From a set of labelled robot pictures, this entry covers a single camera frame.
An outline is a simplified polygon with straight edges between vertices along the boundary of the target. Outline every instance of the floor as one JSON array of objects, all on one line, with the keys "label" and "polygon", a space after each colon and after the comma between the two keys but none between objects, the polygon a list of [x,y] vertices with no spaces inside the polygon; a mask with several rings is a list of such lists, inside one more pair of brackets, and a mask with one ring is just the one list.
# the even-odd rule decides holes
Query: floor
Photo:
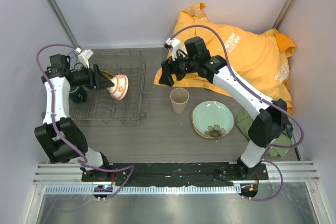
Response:
[{"label": "floor", "polygon": [[[260,184],[257,197],[269,197],[278,187],[278,183]],[[306,183],[285,183],[281,194],[268,202],[242,200],[237,194],[117,195],[88,202],[92,199],[92,195],[45,195],[37,223],[318,224]]]},{"label": "floor", "polygon": [[[225,104],[235,117],[241,106],[234,99],[213,91],[187,88],[190,99],[182,114],[171,108],[171,87],[153,84],[161,61],[166,59],[164,48],[142,49],[145,56],[145,96],[143,111],[147,113],[137,125],[108,123],[80,124],[89,146],[103,152],[110,162],[225,162],[236,161],[245,150],[248,140],[234,126],[230,133],[219,140],[199,136],[191,124],[191,112],[207,100]],[[279,161],[296,161],[290,150]]]}]

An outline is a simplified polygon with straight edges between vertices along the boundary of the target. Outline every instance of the wall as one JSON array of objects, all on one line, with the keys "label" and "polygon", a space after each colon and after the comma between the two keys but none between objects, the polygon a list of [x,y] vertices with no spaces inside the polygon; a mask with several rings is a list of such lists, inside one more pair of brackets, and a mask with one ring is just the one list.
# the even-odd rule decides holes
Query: wall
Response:
[{"label": "wall", "polygon": [[180,10],[207,5],[210,21],[255,33],[272,27],[285,0],[56,0],[81,46],[162,45]]},{"label": "wall", "polygon": [[[46,0],[0,0],[0,223],[23,223],[37,164],[46,156],[34,136],[46,94],[35,54],[69,43]],[[68,50],[49,50],[49,55]]]},{"label": "wall", "polygon": [[294,115],[306,131],[302,153],[314,161],[331,209],[336,209],[335,17],[335,0],[296,0],[280,26],[298,46],[290,60],[290,92]]}]

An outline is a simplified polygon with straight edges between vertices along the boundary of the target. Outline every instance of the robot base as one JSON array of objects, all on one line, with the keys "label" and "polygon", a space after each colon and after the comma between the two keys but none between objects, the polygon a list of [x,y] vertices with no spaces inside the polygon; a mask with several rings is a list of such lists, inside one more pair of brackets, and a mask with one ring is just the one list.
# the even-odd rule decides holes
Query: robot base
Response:
[{"label": "robot base", "polygon": [[[259,164],[254,173],[242,174],[242,166],[230,163],[136,163],[113,164],[111,169],[121,169],[133,165],[134,171],[126,186],[139,187],[181,187],[181,186],[232,186],[233,181],[268,180],[265,164]],[[129,171],[115,174],[115,184],[120,186]],[[94,182],[89,176],[82,176],[83,182]]]}]

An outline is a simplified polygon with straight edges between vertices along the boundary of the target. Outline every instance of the green cloth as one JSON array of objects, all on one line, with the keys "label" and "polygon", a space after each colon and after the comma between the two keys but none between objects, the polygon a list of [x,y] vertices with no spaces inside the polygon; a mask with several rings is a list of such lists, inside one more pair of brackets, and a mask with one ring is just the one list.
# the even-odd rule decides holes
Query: green cloth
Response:
[{"label": "green cloth", "polygon": [[[242,134],[247,139],[249,139],[248,130],[250,129],[253,123],[253,120],[244,108],[236,116],[235,123],[236,123],[237,128],[240,129],[240,131],[242,132]],[[291,126],[292,124],[289,123],[287,125],[287,129],[274,141],[274,144],[278,144],[278,145],[291,145],[292,144],[292,141],[290,138],[291,138],[291,133],[293,132],[293,128]],[[287,148],[274,147],[269,150],[268,156],[269,157],[283,157],[285,156],[287,152],[288,152]]]}]

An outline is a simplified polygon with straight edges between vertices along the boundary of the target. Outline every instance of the white bowl with red pattern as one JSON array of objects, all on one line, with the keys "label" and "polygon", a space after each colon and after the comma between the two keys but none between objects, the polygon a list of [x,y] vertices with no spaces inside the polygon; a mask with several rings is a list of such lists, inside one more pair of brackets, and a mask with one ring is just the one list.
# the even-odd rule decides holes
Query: white bowl with red pattern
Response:
[{"label": "white bowl with red pattern", "polygon": [[128,78],[124,74],[118,74],[114,76],[111,81],[114,86],[107,88],[111,96],[117,100],[121,100],[125,97],[128,90]]}]

